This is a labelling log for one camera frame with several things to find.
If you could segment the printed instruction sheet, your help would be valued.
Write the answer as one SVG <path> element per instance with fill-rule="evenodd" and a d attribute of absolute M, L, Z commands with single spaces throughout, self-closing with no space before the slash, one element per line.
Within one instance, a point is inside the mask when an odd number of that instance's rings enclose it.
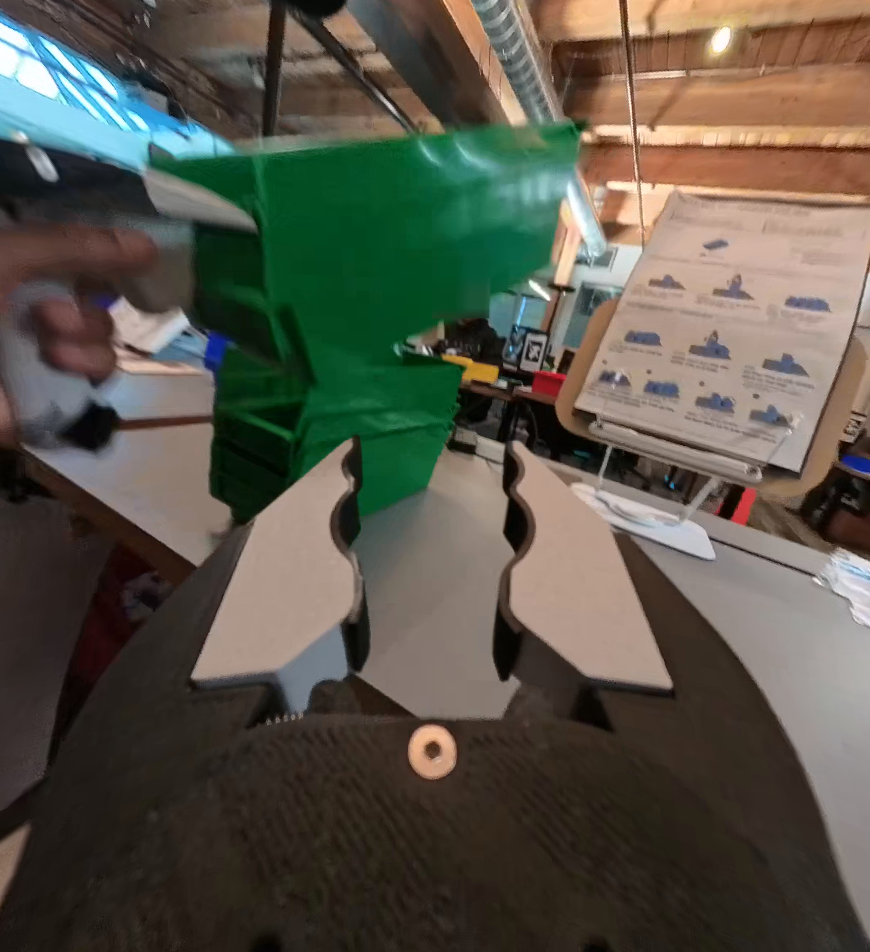
<path fill-rule="evenodd" d="M 674 191 L 576 411 L 800 474 L 870 266 L 870 205 Z"/>

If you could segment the black disc floor lamp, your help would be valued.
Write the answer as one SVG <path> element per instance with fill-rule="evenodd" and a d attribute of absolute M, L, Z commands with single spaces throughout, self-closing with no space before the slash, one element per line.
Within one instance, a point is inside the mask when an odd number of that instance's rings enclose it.
<path fill-rule="evenodd" d="M 282 98 L 282 76 L 287 17 L 291 18 L 315 39 L 322 50 L 335 62 L 339 60 L 340 43 L 324 26 L 324 19 L 341 12 L 341 2 L 284 2 L 268 3 L 268 27 L 263 70 L 263 98 L 261 137 L 272 138 L 278 133 Z"/>

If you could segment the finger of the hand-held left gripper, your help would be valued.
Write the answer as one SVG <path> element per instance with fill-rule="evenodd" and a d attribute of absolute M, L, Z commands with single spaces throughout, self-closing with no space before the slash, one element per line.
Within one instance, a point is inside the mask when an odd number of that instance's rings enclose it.
<path fill-rule="evenodd" d="M 147 313 L 187 310 L 196 286 L 196 240 L 202 232 L 257 234 L 252 215 L 198 184 L 169 173 L 142 175 L 149 211 L 133 217 L 133 229 L 155 245 L 150 267 L 133 279 L 133 306 Z"/>

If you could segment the green plastic bin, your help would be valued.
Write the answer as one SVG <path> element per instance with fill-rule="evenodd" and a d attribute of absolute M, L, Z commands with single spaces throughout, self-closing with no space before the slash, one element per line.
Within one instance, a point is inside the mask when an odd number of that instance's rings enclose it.
<path fill-rule="evenodd" d="M 451 411 L 420 407 L 352 410 L 307 404 L 272 404 L 216 412 L 215 435 L 264 457 L 289 457 L 318 444 L 337 446 L 354 436 L 367 441 L 444 431 Z"/>
<path fill-rule="evenodd" d="M 569 122 L 485 125 L 154 165 L 257 225 L 197 229 L 199 324 L 319 379 L 540 268 L 579 148 Z"/>
<path fill-rule="evenodd" d="M 345 355 L 309 367 L 230 347 L 216 376 L 214 411 L 275 409 L 317 415 L 420 410 L 445 414 L 455 405 L 462 369 L 440 358 L 396 351 Z"/>
<path fill-rule="evenodd" d="M 426 489 L 449 431 L 449 426 L 432 425 L 362 437 L 359 513 L 362 516 L 374 514 Z M 315 447 L 304 457 L 300 468 L 279 470 L 215 439 L 210 450 L 210 493 L 228 507 L 234 523 L 246 524 L 329 452 L 328 445 Z"/>

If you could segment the grey desk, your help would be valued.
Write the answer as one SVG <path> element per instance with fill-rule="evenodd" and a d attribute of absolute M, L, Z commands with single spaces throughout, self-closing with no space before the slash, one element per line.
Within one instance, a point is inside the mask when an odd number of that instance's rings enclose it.
<path fill-rule="evenodd" d="M 118 368 L 99 391 L 117 413 L 120 430 L 212 422 L 215 380 L 208 370 L 185 363 L 139 364 Z"/>
<path fill-rule="evenodd" d="M 27 450 L 33 478 L 140 551 L 168 581 L 185 578 L 229 525 L 207 489 L 208 423 L 119 430 L 102 452 Z M 362 517 L 371 649 L 360 675 L 416 715 L 499 715 L 517 685 L 491 656 L 502 535 L 500 465 L 442 453 L 428 488 Z M 826 558 L 800 544 L 700 522 L 713 562 L 648 541 L 641 550 L 731 647 L 798 751 L 837 863 L 870 938 L 870 629 L 813 578 Z"/>

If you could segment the silver ribbed duct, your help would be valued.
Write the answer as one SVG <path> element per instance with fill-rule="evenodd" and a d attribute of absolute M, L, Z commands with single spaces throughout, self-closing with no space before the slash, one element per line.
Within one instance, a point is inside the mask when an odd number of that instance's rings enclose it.
<path fill-rule="evenodd" d="M 500 67 L 533 125 L 563 123 L 566 117 L 553 82 L 545 71 L 536 30 L 523 2 L 473 1 L 476 16 Z M 607 241 L 589 192 L 575 167 L 566 191 L 567 203 L 580 238 L 592 258 L 607 250 Z"/>

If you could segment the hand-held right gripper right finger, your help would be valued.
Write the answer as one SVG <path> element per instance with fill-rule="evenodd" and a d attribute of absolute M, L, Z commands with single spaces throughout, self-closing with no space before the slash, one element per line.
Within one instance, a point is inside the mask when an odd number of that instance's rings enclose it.
<path fill-rule="evenodd" d="M 574 696 L 671 696 L 674 682 L 614 531 L 524 444 L 505 446 L 503 567 L 493 629 L 499 679 Z"/>

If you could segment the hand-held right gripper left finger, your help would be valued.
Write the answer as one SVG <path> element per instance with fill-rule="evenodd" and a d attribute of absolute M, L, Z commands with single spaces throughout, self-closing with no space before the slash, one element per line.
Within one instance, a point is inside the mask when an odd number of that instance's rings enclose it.
<path fill-rule="evenodd" d="M 251 523 L 191 684 L 262 686 L 278 713 L 364 667 L 371 628 L 352 550 L 360 530 L 358 436 L 343 441 Z"/>

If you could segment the person's white shirt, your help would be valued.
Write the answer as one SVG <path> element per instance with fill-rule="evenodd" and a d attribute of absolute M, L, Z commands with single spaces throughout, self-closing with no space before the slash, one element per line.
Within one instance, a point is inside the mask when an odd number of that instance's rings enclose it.
<path fill-rule="evenodd" d="M 0 503 L 0 812 L 43 778 L 65 674 L 111 542 L 50 499 Z"/>

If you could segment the red bag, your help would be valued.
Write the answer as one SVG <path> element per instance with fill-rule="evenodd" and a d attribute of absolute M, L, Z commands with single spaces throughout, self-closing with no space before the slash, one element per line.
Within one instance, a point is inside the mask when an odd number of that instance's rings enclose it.
<path fill-rule="evenodd" d="M 69 663 L 69 702 L 80 706 L 119 652 L 173 590 L 153 565 L 116 545 L 105 563 Z"/>

